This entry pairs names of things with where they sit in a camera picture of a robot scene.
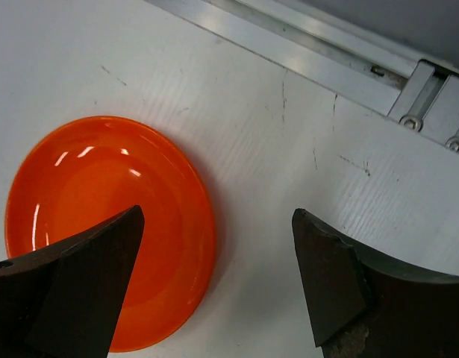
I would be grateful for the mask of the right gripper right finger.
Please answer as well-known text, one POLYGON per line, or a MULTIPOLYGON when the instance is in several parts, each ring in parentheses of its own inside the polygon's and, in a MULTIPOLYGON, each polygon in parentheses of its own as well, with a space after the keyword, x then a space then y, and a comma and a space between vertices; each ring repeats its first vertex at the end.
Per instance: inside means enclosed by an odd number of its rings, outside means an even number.
POLYGON ((459 276, 415 266, 292 217, 315 345, 325 357, 459 357, 459 276))

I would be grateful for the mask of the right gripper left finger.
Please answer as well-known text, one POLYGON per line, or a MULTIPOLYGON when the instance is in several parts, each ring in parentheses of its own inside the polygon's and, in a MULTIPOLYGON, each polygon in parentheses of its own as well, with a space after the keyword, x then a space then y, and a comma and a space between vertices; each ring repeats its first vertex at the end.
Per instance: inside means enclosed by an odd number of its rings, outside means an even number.
POLYGON ((0 357, 106 357, 144 223, 135 205, 0 261, 0 357))

